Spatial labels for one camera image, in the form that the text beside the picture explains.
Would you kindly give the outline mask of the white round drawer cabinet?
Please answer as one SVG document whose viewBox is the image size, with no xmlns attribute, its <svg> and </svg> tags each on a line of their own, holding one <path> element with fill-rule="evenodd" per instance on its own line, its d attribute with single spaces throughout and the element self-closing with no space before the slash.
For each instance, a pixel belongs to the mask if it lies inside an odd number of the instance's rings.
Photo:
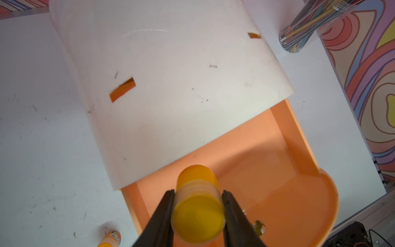
<svg viewBox="0 0 395 247">
<path fill-rule="evenodd" d="M 113 189 L 293 94 L 241 1 L 50 1 Z"/>
</svg>

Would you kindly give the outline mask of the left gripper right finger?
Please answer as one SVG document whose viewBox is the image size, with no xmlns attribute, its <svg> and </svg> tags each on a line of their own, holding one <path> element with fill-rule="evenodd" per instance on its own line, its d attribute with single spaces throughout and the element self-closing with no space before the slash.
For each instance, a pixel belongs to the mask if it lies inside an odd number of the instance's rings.
<svg viewBox="0 0 395 247">
<path fill-rule="evenodd" d="M 223 191 L 226 224 L 223 231 L 225 247 L 266 247 L 256 234 L 233 194 Z"/>
</svg>

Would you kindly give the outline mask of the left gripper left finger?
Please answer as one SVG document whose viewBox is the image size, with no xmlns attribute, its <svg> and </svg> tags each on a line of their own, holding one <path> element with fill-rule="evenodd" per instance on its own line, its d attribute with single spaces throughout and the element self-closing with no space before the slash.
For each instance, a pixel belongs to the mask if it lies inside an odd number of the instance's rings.
<svg viewBox="0 0 395 247">
<path fill-rule="evenodd" d="M 146 228 L 132 247 L 172 247 L 174 232 L 171 215 L 175 197 L 174 189 L 165 192 Z"/>
</svg>

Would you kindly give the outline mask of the peach top drawer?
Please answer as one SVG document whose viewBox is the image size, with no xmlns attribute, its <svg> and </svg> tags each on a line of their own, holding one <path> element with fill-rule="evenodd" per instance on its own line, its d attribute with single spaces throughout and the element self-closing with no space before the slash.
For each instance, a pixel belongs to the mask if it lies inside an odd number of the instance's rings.
<svg viewBox="0 0 395 247">
<path fill-rule="evenodd" d="M 167 190 L 191 165 L 204 165 L 231 192 L 269 247 L 320 247 L 336 222 L 339 197 L 288 100 L 121 191 L 139 234 Z"/>
</svg>

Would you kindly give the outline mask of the orange paint can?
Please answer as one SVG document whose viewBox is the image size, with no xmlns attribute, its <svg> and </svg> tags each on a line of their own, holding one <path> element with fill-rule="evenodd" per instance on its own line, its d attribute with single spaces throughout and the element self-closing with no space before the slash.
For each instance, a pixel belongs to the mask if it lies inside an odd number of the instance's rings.
<svg viewBox="0 0 395 247">
<path fill-rule="evenodd" d="M 119 247 L 121 234 L 118 231 L 111 231 L 101 240 L 97 247 Z"/>
<path fill-rule="evenodd" d="M 222 194 L 215 174 L 206 166 L 185 168 L 177 179 L 171 226 L 185 243 L 207 244 L 226 224 Z"/>
</svg>

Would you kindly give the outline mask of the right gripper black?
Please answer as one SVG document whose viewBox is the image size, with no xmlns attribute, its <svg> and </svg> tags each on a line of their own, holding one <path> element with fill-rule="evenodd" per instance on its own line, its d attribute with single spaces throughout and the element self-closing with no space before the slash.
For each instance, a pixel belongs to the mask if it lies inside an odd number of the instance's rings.
<svg viewBox="0 0 395 247">
<path fill-rule="evenodd" d="M 354 222 L 329 238 L 323 247 L 372 247 L 364 225 Z"/>
</svg>

